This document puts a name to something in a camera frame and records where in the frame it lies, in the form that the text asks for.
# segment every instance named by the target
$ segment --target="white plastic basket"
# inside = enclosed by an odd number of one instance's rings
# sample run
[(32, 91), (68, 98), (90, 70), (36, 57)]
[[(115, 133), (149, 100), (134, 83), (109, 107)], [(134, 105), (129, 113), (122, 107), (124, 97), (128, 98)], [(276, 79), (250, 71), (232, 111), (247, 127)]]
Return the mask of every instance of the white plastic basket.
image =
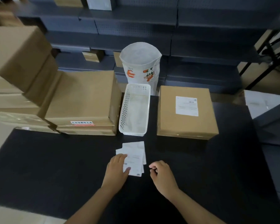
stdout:
[(124, 135), (144, 136), (147, 132), (150, 103), (149, 84), (127, 84), (119, 118)]

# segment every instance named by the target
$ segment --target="black table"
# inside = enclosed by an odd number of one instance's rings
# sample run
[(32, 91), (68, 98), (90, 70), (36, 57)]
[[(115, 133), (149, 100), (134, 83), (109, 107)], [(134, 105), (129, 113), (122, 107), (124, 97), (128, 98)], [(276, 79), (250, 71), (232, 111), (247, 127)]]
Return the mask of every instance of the black table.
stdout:
[[(0, 205), (69, 218), (101, 186), (123, 142), (145, 142), (147, 163), (167, 162), (179, 187), (226, 223), (280, 223), (280, 204), (246, 106), (214, 103), (220, 134), (209, 141), (156, 136), (151, 97), (144, 137), (14, 130), (0, 149)], [(129, 176), (100, 223), (183, 223), (145, 165)]]

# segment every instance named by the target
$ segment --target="stack of paper slips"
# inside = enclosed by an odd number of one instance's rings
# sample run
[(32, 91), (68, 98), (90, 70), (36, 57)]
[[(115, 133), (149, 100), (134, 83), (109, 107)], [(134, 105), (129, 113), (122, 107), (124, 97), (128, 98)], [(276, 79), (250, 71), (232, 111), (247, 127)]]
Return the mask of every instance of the stack of paper slips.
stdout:
[(124, 160), (123, 171), (131, 168), (129, 175), (141, 177), (144, 173), (143, 165), (146, 164), (144, 142), (123, 143), (122, 148), (116, 150), (116, 154), (127, 154)]

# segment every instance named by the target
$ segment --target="forearm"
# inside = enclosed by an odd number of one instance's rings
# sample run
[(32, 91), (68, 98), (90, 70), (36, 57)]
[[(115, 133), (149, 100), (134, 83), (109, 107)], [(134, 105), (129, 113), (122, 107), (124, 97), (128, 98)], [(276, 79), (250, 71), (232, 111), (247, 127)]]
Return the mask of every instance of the forearm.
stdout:
[(65, 224), (95, 224), (101, 217), (114, 193), (100, 188)]
[(172, 204), (179, 210), (183, 218), (190, 224), (209, 224), (224, 222), (196, 203), (183, 191), (178, 190), (174, 196), (169, 198)]

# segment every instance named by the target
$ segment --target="orange cartoon print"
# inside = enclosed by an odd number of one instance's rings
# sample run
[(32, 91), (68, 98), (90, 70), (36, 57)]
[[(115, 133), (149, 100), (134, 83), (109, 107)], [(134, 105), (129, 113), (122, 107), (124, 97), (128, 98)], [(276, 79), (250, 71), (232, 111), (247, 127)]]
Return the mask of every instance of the orange cartoon print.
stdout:
[(133, 72), (132, 70), (127, 70), (127, 76), (129, 76), (130, 78), (134, 78), (135, 74), (132, 72)]
[(147, 79), (147, 82), (153, 78), (155, 72), (153, 71), (153, 68), (144, 70), (143, 73), (146, 73), (147, 75), (144, 77), (145, 79)]

